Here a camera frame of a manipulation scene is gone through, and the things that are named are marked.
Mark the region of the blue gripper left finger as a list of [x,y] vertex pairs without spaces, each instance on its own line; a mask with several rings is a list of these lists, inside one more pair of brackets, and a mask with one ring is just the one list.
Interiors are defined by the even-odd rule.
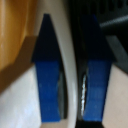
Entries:
[[36,66],[42,122],[67,117],[67,88],[57,37],[49,14],[43,17],[32,61]]

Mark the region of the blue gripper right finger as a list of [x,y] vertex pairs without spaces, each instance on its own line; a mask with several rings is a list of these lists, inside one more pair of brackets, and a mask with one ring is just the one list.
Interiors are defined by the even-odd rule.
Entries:
[[83,15],[80,25],[87,53],[84,121],[101,121],[114,54],[94,15]]

